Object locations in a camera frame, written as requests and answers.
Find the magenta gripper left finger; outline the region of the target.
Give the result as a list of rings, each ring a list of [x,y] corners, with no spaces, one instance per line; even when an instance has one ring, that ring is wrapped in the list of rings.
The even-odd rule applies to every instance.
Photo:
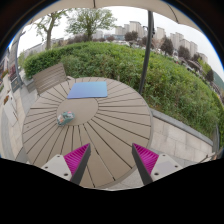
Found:
[[[90,144],[83,145],[72,152],[55,155],[42,169],[79,185],[91,154]]]

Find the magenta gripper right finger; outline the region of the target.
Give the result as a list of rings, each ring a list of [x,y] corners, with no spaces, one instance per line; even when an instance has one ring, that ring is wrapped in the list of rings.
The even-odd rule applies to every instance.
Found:
[[[182,166],[167,154],[157,154],[135,143],[132,144],[132,155],[144,185],[182,169]]]

